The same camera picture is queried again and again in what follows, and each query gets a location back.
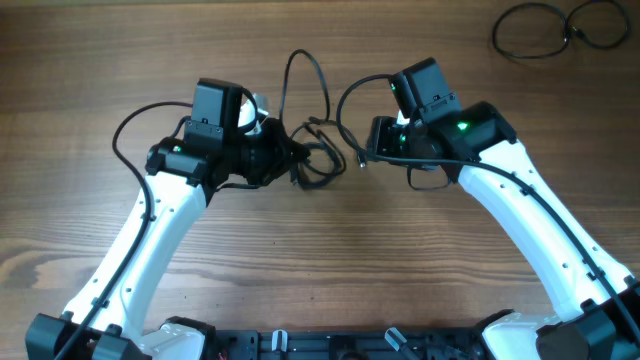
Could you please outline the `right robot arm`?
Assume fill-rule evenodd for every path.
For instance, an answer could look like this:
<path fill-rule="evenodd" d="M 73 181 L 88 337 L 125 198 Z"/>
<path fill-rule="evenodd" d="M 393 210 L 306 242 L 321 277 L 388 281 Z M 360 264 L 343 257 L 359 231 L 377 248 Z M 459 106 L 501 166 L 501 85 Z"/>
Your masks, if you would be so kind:
<path fill-rule="evenodd" d="M 375 159 L 441 168 L 500 224 L 551 302 L 548 316 L 488 318 L 493 359 L 635 359 L 638 279 L 604 250 L 545 183 L 513 127 L 489 103 L 462 107 L 433 59 L 388 77 L 399 111 L 374 120 Z"/>

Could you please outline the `black cable gold plug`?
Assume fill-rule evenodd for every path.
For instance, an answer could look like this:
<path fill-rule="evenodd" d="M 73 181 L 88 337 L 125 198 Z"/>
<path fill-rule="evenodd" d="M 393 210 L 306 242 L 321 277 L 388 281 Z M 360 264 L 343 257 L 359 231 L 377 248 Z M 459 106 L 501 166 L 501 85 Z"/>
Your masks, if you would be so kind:
<path fill-rule="evenodd" d="M 615 0 L 582 1 L 566 11 L 542 1 L 506 9 L 495 20 L 490 44 L 501 56 L 514 60 L 543 60 L 560 55 L 578 41 L 607 51 L 631 35 L 631 17 Z"/>

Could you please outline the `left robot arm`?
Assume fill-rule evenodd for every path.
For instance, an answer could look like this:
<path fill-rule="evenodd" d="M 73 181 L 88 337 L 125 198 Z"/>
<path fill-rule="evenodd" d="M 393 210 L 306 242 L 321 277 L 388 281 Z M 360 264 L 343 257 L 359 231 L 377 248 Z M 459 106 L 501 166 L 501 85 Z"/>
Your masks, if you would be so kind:
<path fill-rule="evenodd" d="M 58 317 L 37 315 L 25 345 L 31 359 L 215 359 L 223 352 L 213 326 L 172 317 L 144 333 L 148 309 L 179 243 L 215 193 L 258 189 L 306 160 L 292 140 L 238 84 L 202 78 L 191 113 L 151 147 L 141 190 L 124 226 L 90 281 Z"/>

